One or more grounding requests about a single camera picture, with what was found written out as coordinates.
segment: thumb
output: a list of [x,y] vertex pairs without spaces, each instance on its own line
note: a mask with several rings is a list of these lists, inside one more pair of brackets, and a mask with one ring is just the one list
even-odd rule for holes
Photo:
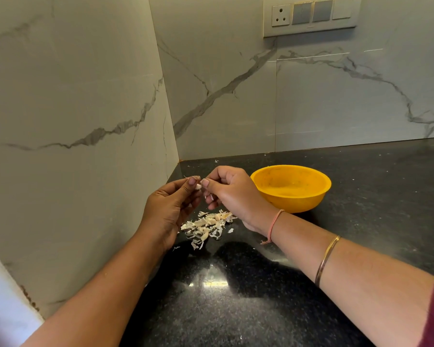
[[178,204],[182,204],[182,202],[191,195],[200,179],[200,177],[189,177],[188,180],[185,181],[176,192],[174,192],[173,197]]
[[210,193],[213,193],[214,195],[217,195],[217,197],[220,198],[219,194],[221,193],[222,189],[226,186],[223,184],[220,184],[218,181],[212,180],[212,179],[203,179],[201,182],[201,185]]

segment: person's right arm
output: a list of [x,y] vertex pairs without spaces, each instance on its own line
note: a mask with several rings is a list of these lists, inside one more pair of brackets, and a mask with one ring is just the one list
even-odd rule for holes
[[[210,210],[221,202],[250,230],[267,235],[278,209],[262,198],[243,169],[219,166],[202,186]],[[285,212],[272,230],[272,241],[312,281],[335,237]],[[378,347],[417,346],[421,341],[434,276],[341,239],[324,267],[320,287]]]

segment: plastic bowl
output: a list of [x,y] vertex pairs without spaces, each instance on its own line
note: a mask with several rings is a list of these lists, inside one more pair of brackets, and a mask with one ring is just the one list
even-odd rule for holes
[[255,171],[251,179],[268,202],[289,213],[312,210],[331,187],[327,175],[301,166],[265,167]]

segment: electrical socket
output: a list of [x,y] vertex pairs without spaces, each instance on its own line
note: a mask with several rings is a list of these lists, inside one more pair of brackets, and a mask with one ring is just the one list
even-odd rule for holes
[[272,7],[272,27],[291,24],[291,5],[279,5]]

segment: forearm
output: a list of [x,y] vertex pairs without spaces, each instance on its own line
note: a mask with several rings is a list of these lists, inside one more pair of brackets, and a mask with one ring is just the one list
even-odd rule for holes
[[138,231],[23,346],[118,346],[160,256]]
[[[262,227],[272,216],[273,210],[266,211]],[[335,236],[286,213],[272,230],[272,241],[312,281]],[[434,277],[341,239],[325,265],[320,286],[377,346],[416,346],[427,319]]]

